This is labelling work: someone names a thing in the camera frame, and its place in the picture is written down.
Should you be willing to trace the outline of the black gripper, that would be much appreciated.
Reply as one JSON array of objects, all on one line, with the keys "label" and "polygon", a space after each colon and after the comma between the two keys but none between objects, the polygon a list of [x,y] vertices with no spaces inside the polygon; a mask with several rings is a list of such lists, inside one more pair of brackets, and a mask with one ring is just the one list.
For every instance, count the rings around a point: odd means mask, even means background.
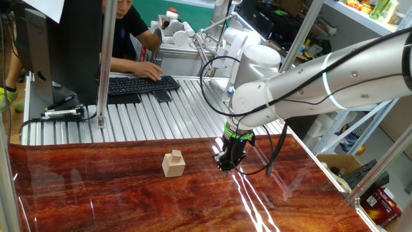
[{"label": "black gripper", "polygon": [[246,143],[255,146],[255,142],[255,137],[249,139],[223,138],[223,151],[214,154],[213,159],[216,161],[219,170],[224,171],[225,177],[236,172],[233,163],[239,164],[247,156],[244,151]]}]

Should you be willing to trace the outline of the person hand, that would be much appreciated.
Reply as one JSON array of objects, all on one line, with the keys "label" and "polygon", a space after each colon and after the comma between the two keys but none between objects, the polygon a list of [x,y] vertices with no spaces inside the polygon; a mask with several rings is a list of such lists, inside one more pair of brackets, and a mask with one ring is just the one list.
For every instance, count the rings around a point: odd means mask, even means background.
[{"label": "person hand", "polygon": [[137,62],[133,72],[139,76],[148,77],[153,81],[160,81],[164,71],[157,65],[150,62]]}]

